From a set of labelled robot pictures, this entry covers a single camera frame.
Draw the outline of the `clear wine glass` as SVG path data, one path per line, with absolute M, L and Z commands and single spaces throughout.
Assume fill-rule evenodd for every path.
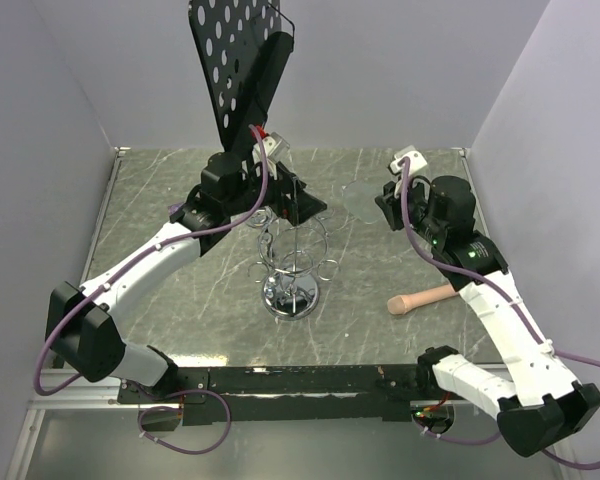
M 262 229 L 275 219 L 275 214 L 270 207 L 258 209 L 247 221 L 246 225 L 252 229 Z
M 366 181 L 355 180 L 342 187 L 342 202 L 346 210 L 364 224 L 373 224 L 382 217 L 375 203 L 376 187 Z

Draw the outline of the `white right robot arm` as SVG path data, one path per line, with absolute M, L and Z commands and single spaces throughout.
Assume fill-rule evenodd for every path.
M 434 265 L 471 308 L 510 377 L 473 364 L 449 346 L 418 358 L 416 385 L 428 398 L 456 394 L 495 419 L 509 447 L 530 457 L 580 431 L 600 407 L 600 391 L 558 358 L 521 299 L 498 247 L 475 226 L 468 181 L 450 175 L 390 181 L 375 199 L 391 230 L 419 235 Z

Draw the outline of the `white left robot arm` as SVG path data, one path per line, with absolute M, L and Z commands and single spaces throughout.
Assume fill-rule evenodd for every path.
M 141 385 L 156 402 L 173 397 L 178 367 L 152 346 L 124 340 L 117 322 L 170 275 L 200 259 L 261 207 L 292 225 L 326 210 L 324 201 L 268 155 L 244 161 L 232 153 L 209 158 L 186 201 L 147 243 L 100 276 L 50 296 L 44 352 L 54 352 L 90 382 L 115 377 Z

